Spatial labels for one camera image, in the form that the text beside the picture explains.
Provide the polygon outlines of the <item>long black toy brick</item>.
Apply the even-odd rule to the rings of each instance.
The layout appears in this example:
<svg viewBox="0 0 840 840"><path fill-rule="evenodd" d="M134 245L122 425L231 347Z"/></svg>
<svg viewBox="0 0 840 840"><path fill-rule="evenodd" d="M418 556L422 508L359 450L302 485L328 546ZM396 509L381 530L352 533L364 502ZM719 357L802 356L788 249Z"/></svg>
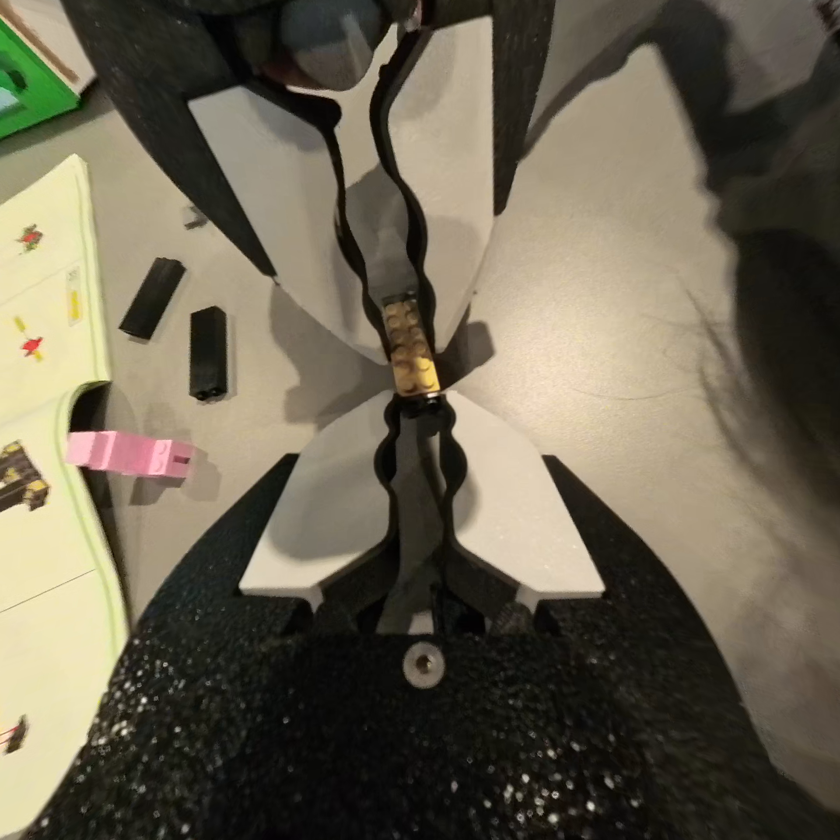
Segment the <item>long black toy brick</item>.
<svg viewBox="0 0 840 840"><path fill-rule="evenodd" d="M227 315L220 307L211 306L190 316L189 394L206 403L227 393Z"/></svg>
<svg viewBox="0 0 840 840"><path fill-rule="evenodd" d="M151 340L185 272L178 259L154 259L122 317L119 330L137 340Z"/></svg>

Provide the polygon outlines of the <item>grey desk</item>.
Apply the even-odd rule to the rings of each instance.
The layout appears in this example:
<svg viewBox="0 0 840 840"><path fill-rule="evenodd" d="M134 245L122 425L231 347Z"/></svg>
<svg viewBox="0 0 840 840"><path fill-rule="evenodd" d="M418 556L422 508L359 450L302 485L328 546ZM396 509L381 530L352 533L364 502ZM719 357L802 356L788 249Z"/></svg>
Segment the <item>grey desk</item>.
<svg viewBox="0 0 840 840"><path fill-rule="evenodd" d="M838 808L838 49L808 2L568 2L552 119L520 165L470 312L459 390L556 455L668 566L770 756ZM2 143L2 200L91 171L114 383L106 425L192 436L182 489L95 485L135 621L195 541L317 428L385 388L186 200L96 91ZM151 340L119 330L158 257L185 274ZM228 390L189 394L192 312L227 315Z"/></svg>

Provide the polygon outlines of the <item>tan toy brick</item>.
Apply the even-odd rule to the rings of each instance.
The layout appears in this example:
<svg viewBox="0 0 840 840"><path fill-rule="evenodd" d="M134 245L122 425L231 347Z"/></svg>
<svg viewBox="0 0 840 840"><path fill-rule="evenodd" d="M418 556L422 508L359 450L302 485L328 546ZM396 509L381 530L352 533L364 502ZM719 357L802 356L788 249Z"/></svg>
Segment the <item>tan toy brick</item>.
<svg viewBox="0 0 840 840"><path fill-rule="evenodd" d="M395 393L407 400L437 396L441 386L417 300L386 300L382 319Z"/></svg>

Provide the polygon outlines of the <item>green box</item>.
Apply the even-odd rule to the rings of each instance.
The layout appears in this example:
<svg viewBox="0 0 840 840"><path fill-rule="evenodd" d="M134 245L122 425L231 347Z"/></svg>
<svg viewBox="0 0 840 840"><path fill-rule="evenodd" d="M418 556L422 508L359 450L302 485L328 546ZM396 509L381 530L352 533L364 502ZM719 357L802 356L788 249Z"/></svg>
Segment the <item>green box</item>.
<svg viewBox="0 0 840 840"><path fill-rule="evenodd" d="M78 110L75 93L1 22L1 140Z"/></svg>

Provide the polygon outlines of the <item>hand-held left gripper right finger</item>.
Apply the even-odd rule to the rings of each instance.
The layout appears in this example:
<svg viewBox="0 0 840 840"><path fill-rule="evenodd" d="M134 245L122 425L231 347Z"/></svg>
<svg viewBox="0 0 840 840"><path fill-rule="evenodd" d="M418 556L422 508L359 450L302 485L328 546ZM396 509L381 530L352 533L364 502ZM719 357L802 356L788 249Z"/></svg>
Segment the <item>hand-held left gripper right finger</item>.
<svg viewBox="0 0 840 840"><path fill-rule="evenodd" d="M596 599L605 585L532 441L464 395L450 395L465 483L458 545L512 585L517 602Z"/></svg>

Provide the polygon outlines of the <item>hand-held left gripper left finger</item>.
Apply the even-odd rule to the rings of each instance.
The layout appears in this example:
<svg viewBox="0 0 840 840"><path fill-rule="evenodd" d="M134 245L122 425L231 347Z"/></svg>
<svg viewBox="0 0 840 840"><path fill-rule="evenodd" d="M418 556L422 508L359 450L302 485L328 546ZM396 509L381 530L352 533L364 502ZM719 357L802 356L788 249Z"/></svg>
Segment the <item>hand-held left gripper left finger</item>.
<svg viewBox="0 0 840 840"><path fill-rule="evenodd" d="M376 395L300 452L238 587L242 595L322 604L327 587L380 545L390 498L375 473L391 395Z"/></svg>

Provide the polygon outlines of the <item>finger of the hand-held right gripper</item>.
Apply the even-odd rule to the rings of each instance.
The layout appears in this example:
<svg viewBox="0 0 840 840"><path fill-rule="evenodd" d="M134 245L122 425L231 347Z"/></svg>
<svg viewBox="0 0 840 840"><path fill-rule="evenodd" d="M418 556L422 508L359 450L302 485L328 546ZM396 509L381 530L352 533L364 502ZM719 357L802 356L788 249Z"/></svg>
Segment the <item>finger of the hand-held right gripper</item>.
<svg viewBox="0 0 840 840"><path fill-rule="evenodd" d="M384 191L370 209L375 302L416 294L441 353L469 309L494 226L492 22L404 35L372 104Z"/></svg>
<svg viewBox="0 0 840 840"><path fill-rule="evenodd" d="M194 99L189 109L280 288L337 339L386 362L362 281L340 247L340 181L322 133L244 86Z"/></svg>

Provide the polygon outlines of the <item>pink toy brick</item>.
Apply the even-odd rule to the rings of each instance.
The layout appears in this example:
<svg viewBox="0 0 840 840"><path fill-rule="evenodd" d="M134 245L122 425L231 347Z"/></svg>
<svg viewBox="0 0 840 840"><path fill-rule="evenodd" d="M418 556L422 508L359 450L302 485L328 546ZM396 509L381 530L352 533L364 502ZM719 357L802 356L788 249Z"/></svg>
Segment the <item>pink toy brick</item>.
<svg viewBox="0 0 840 840"><path fill-rule="evenodd" d="M165 485L189 476L199 449L173 438L146 437L118 430L69 433L64 463Z"/></svg>

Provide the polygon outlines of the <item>pale green instruction booklet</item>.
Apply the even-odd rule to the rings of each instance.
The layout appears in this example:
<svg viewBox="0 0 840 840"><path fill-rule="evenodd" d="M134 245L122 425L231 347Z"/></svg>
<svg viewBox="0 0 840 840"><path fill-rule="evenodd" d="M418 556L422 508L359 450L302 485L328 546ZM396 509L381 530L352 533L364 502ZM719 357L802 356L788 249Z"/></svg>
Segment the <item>pale green instruction booklet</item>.
<svg viewBox="0 0 840 840"><path fill-rule="evenodd" d="M111 381L88 166L76 154L2 205L2 793L51 787L128 632L119 573L80 469L85 392Z"/></svg>

